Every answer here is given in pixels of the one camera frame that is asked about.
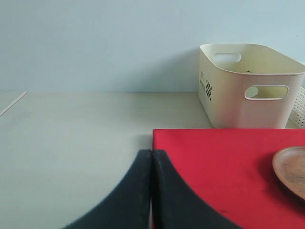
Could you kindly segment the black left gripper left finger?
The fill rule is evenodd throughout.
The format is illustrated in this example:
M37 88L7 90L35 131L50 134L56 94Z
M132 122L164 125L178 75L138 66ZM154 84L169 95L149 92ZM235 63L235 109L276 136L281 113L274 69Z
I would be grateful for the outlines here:
M109 195L67 229L147 229L150 215L152 151L140 150Z

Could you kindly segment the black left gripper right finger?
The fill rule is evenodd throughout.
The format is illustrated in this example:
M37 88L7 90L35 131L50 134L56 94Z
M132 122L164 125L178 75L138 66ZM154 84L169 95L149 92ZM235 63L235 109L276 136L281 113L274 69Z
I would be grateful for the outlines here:
M164 150L152 151L152 220L155 229L238 229L185 183Z

